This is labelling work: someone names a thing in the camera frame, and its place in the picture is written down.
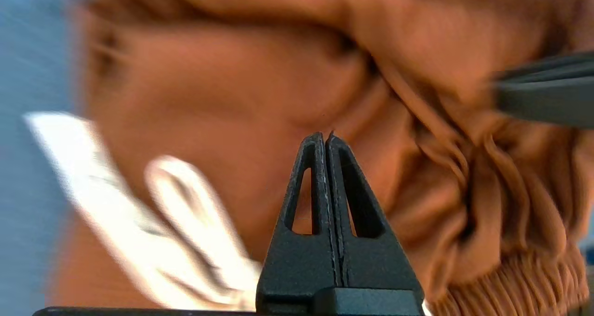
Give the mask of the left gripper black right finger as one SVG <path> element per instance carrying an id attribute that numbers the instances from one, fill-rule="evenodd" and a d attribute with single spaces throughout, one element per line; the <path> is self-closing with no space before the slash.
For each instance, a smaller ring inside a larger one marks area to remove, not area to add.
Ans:
<path id="1" fill-rule="evenodd" d="M 351 149 L 331 135 L 325 154 L 336 277 L 325 291 L 326 314 L 424 315 L 420 283 Z"/>

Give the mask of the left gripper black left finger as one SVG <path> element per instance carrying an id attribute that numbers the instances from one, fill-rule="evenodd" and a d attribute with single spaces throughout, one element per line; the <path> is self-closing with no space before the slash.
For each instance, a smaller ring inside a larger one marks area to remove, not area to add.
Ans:
<path id="1" fill-rule="evenodd" d="M 293 231 L 305 171 L 310 170 L 312 234 Z M 256 291 L 261 315 L 307 315 L 314 295 L 336 284 L 332 206 L 321 133 L 299 147 Z"/>

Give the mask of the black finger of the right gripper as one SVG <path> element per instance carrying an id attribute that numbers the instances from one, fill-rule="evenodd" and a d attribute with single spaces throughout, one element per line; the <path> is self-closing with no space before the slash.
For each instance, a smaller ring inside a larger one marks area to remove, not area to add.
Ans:
<path id="1" fill-rule="evenodd" d="M 544 58 L 505 72 L 496 80 L 497 91 L 593 90 L 594 53 Z"/>
<path id="2" fill-rule="evenodd" d="M 499 111 L 516 119 L 592 129 L 594 81 L 592 77 L 580 77 L 500 83 L 496 86 L 496 105 Z"/>

